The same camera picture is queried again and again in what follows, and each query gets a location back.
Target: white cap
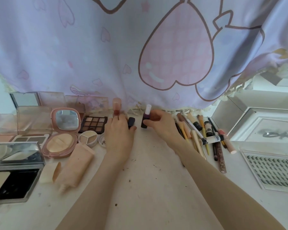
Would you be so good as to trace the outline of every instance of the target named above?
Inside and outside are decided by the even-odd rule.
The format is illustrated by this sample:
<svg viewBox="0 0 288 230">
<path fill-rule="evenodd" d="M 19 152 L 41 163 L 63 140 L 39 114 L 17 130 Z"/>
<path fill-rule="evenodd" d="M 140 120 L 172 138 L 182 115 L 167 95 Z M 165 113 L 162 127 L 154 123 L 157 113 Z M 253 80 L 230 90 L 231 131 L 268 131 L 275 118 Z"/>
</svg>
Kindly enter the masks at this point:
<svg viewBox="0 0 288 230">
<path fill-rule="evenodd" d="M 146 109 L 145 109 L 145 114 L 146 114 L 146 115 L 149 115 L 149 114 L 150 114 L 150 110 L 151 110 L 151 105 L 150 105 L 150 104 L 147 104 L 147 105 L 146 105 Z"/>
</svg>

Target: makeup mirror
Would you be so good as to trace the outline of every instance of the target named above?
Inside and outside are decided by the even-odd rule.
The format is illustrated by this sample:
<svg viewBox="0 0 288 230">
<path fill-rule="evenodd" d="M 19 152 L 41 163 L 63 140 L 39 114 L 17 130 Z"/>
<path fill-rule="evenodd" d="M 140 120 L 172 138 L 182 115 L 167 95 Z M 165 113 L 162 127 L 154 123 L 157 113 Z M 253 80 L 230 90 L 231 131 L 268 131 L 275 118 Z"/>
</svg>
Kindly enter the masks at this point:
<svg viewBox="0 0 288 230">
<path fill-rule="evenodd" d="M 79 127 L 79 117 L 73 110 L 58 110 L 56 124 L 60 130 L 76 130 Z"/>
</svg>

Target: purple bottle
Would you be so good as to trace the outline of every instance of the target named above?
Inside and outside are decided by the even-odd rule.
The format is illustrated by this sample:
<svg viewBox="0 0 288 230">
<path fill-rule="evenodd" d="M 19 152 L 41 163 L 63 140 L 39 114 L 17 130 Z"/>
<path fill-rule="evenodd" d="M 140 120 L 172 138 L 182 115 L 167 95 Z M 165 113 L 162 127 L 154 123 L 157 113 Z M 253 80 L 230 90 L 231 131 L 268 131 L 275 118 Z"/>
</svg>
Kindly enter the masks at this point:
<svg viewBox="0 0 288 230">
<path fill-rule="evenodd" d="M 143 114 L 143 118 L 142 118 L 142 123 L 141 123 L 142 128 L 147 128 L 147 126 L 143 123 L 143 120 L 150 118 L 150 110 L 151 110 L 151 105 L 147 104 L 146 109 L 145 109 L 145 113 Z"/>
</svg>

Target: hand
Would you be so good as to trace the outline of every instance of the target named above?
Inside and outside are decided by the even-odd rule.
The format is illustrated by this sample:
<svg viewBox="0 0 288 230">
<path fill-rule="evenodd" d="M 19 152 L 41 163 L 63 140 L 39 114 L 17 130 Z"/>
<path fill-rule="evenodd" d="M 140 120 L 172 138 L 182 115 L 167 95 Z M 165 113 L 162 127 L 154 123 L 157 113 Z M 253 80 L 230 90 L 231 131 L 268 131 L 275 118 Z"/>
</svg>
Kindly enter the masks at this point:
<svg viewBox="0 0 288 230">
<path fill-rule="evenodd" d="M 150 120 L 143 120 L 147 127 L 152 127 L 155 132 L 170 147 L 175 141 L 181 139 L 175 121 L 171 114 L 162 110 L 151 110 Z"/>
<path fill-rule="evenodd" d="M 132 150 L 136 129 L 137 127 L 135 126 L 128 129 L 128 123 L 124 114 L 109 118 L 105 124 L 107 155 L 119 162 L 125 163 Z"/>
</svg>

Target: white desk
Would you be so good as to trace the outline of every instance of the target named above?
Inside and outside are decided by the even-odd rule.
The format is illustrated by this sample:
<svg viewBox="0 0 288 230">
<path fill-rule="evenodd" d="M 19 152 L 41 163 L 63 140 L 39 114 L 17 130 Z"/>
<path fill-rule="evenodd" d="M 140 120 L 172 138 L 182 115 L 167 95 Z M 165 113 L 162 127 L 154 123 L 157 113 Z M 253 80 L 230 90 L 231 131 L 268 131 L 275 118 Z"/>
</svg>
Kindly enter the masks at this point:
<svg viewBox="0 0 288 230">
<path fill-rule="evenodd" d="M 136 117 L 134 148 L 116 181 L 106 229 L 222 230 L 178 156 L 152 129 L 141 129 L 141 119 Z M 0 230 L 54 230 L 103 159 L 105 149 L 100 145 L 93 149 L 95 158 L 77 188 L 59 196 L 56 185 L 38 183 L 26 203 L 0 205 Z M 288 195 L 262 190 L 240 153 L 224 150 L 224 158 L 226 176 L 288 229 Z M 207 159 L 218 168 L 212 155 Z"/>
</svg>

